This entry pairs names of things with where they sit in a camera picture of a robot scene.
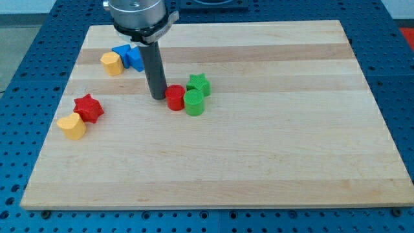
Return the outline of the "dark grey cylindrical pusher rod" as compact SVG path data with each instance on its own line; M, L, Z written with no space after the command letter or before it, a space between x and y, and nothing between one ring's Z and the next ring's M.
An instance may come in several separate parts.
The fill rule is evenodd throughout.
M138 49L152 98L155 100L165 99L167 83L158 43L154 42L145 47L139 46Z

